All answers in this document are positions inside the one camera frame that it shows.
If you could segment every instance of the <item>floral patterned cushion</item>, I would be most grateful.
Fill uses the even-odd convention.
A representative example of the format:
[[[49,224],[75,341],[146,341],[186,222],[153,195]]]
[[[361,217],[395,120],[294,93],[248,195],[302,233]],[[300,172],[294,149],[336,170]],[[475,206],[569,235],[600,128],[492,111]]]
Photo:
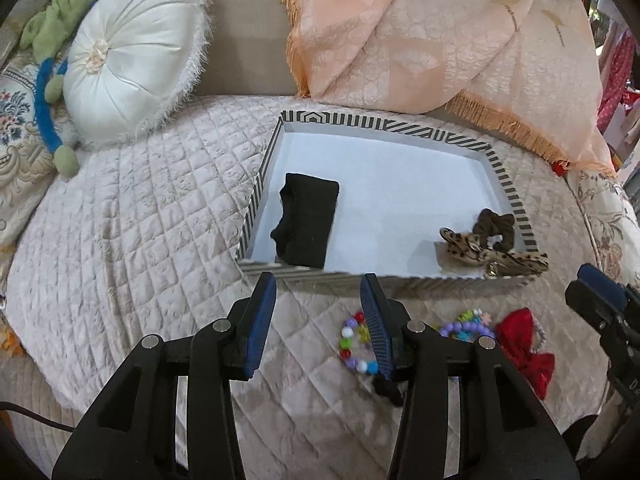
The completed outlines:
[[[14,257],[15,243],[54,176],[53,157],[34,122],[38,65],[17,52],[0,74],[0,295]],[[75,136],[64,104],[52,107],[60,138]]]
[[[567,183],[585,216],[600,270],[640,290],[640,227],[620,181],[595,171],[570,171]]]

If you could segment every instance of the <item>blue stuffed toy arm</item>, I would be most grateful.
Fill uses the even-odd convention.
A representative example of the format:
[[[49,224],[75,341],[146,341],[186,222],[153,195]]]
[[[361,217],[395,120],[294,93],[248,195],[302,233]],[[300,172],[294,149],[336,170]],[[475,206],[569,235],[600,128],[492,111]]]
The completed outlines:
[[[70,147],[65,146],[56,133],[49,111],[49,105],[45,100],[45,88],[49,81],[49,75],[53,69],[54,59],[48,57],[40,65],[38,76],[36,78],[36,95],[34,99],[34,114],[36,126],[40,131],[40,136],[47,149],[53,154],[53,163],[58,172],[71,178],[78,174],[80,169],[76,152]],[[66,72],[67,62],[65,61],[58,70],[58,74],[63,75]]]

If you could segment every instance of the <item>white round pillow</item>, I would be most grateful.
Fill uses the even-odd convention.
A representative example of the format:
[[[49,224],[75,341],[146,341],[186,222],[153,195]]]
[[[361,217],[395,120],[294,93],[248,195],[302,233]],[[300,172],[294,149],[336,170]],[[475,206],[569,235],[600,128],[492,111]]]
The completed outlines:
[[[98,0],[68,54],[65,104],[86,146],[146,135],[193,89],[208,0]]]

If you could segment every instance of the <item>red hair bow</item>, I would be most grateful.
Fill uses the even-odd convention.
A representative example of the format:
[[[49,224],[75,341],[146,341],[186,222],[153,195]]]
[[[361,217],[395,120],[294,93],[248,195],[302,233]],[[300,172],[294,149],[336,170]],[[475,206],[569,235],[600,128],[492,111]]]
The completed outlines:
[[[531,352],[534,330],[533,314],[528,308],[523,308],[505,317],[495,328],[495,333],[507,357],[529,381],[538,398],[544,400],[556,368],[556,357]]]

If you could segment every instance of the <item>brown scrunchie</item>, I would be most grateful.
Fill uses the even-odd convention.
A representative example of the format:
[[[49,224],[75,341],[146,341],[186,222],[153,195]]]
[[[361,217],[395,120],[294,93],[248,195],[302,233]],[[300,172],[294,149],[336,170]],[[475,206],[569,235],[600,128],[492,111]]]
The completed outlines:
[[[494,251],[508,253],[513,249],[515,218],[512,214],[498,215],[490,209],[482,209],[478,216],[478,222],[474,225],[473,232],[480,237],[480,245],[483,249],[488,247],[488,238],[502,235],[502,241],[496,242]]]

